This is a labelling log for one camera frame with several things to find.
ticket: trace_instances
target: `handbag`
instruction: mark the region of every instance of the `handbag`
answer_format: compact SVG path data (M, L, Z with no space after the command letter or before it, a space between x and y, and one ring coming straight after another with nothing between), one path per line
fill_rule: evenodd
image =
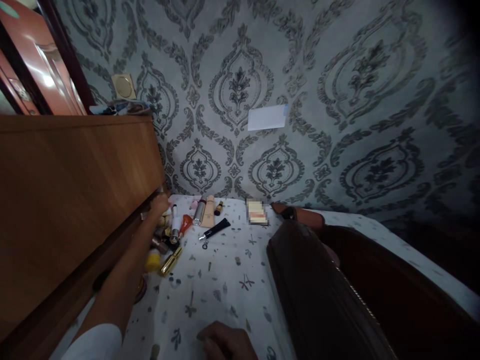
M271 206L285 221L266 251L299 359L479 358L478 324L408 262L321 214Z

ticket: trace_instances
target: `wooden dresser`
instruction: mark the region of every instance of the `wooden dresser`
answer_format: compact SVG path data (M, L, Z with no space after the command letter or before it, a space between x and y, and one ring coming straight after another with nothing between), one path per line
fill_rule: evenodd
M165 174L149 116L1 116L0 358L48 357Z

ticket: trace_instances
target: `gold lipstick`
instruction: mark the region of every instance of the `gold lipstick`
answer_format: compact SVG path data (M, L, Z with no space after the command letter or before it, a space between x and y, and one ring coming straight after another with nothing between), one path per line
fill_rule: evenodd
M171 254L163 264L160 269L160 275L165 277L170 274L170 271L174 268L177 260L179 259L180 254L182 253L182 248L179 246L173 254Z

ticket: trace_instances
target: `light switch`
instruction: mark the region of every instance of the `light switch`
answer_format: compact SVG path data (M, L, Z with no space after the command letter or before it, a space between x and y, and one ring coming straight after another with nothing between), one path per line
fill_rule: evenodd
M116 96L120 99L136 99L134 83L130 74L114 74L111 81L115 87Z

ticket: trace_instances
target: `white paper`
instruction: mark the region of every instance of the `white paper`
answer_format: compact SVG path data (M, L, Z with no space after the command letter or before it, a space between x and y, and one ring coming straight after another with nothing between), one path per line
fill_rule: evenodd
M250 109L248 111L248 131L285 127L289 106L275 105Z

